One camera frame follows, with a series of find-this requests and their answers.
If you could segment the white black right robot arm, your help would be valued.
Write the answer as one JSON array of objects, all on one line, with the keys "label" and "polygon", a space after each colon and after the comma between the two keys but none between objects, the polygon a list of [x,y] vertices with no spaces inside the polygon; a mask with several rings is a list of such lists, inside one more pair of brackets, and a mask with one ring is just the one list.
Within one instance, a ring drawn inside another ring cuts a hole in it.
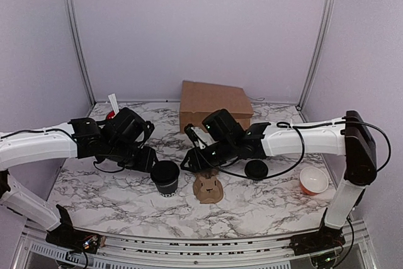
[{"label": "white black right robot arm", "polygon": [[269,180],[294,169],[317,169],[328,179],[324,157],[343,158],[343,177],[324,209],[319,228],[292,236],[290,247],[298,256],[345,244],[344,224],[381,170],[370,132],[374,125],[365,122],[357,111],[349,110],[342,117],[323,122],[258,122],[244,129],[226,109],[213,112],[202,125],[212,141],[202,137],[194,125],[185,126],[184,133],[193,147],[180,165],[182,170],[202,173],[216,169],[227,174],[229,166],[245,161],[242,179]]}]

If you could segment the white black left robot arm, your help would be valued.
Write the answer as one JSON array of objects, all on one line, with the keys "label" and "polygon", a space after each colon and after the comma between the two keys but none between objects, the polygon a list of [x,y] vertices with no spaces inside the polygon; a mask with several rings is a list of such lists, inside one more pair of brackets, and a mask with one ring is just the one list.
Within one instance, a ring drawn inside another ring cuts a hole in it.
[{"label": "white black left robot arm", "polygon": [[74,227],[68,210],[48,202],[40,190],[28,184],[28,179],[32,177],[38,185],[43,183],[41,176],[54,181],[56,175],[50,170],[73,158],[93,158],[95,164],[109,160],[119,171],[148,173],[156,156],[145,142],[153,131],[152,122],[130,115],[102,122],[78,118],[53,127],[2,133],[1,204],[38,224],[47,233],[47,242],[95,254],[101,235]]}]

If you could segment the brown pulp cup carrier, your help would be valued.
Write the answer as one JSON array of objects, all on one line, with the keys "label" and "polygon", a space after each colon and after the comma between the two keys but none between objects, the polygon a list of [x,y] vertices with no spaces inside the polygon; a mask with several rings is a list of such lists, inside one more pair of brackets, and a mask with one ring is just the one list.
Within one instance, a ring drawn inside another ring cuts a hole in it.
[{"label": "brown pulp cup carrier", "polygon": [[193,194],[202,204],[219,203],[224,197],[224,189],[217,178],[216,169],[195,173]]}]

